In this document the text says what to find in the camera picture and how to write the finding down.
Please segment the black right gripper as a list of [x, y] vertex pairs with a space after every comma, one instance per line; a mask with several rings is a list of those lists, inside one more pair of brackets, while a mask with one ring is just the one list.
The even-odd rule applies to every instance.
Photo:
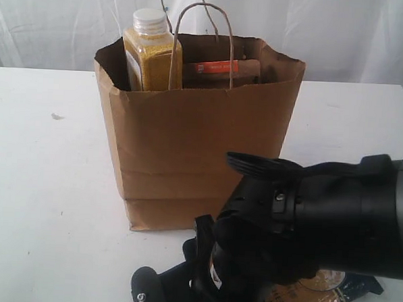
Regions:
[[196, 223], [184, 243], [195, 261], [196, 302], [265, 302], [272, 286], [319, 270], [295, 231], [296, 184], [243, 177], [215, 221]]

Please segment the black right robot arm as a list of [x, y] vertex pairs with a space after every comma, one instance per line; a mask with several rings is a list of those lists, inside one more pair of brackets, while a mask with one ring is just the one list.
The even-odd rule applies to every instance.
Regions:
[[403, 160], [227, 162], [242, 177], [199, 245], [190, 285], [204, 302], [265, 302], [319, 270], [403, 280]]

